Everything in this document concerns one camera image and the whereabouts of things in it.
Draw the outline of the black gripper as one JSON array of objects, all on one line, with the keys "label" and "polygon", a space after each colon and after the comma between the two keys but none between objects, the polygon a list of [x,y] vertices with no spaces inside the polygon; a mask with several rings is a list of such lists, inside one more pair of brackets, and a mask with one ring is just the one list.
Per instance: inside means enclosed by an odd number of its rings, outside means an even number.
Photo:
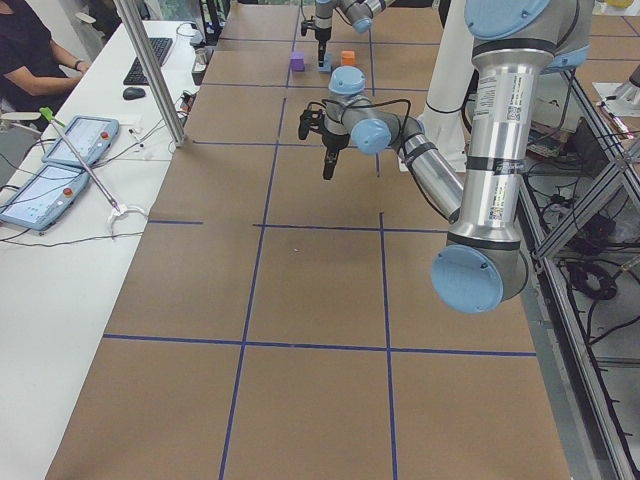
[{"label": "black gripper", "polygon": [[317,58],[318,67],[322,68],[325,64],[326,42],[331,38],[332,20],[331,19],[315,19],[315,39],[318,41]]},{"label": "black gripper", "polygon": [[350,135],[338,125],[335,127],[329,120],[320,122],[319,131],[322,143],[326,147],[322,176],[324,180],[331,180],[338,163],[339,153],[349,145]]}]

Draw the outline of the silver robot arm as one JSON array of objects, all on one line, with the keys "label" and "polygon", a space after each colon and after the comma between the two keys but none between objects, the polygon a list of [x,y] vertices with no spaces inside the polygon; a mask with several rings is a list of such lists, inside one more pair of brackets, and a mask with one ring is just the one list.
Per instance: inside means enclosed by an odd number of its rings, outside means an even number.
[{"label": "silver robot arm", "polygon": [[432,90],[455,83],[452,110],[461,109],[471,80],[477,97],[458,175],[417,120],[377,108],[364,93],[363,72],[336,68],[319,130],[326,146],[323,175],[354,144],[364,154],[392,149],[417,185],[446,217],[446,246],[431,267],[439,297],[470,314],[496,308],[525,286],[515,214],[538,78],[573,70],[588,55],[590,1],[454,1],[447,12]]},{"label": "silver robot arm", "polygon": [[337,12],[346,19],[347,23],[357,32],[364,33],[371,29],[373,20],[381,14],[394,0],[325,0],[315,1],[315,14],[301,25],[301,34],[308,29],[314,31],[318,42],[318,66],[325,66],[326,46],[331,39],[333,14]]}]

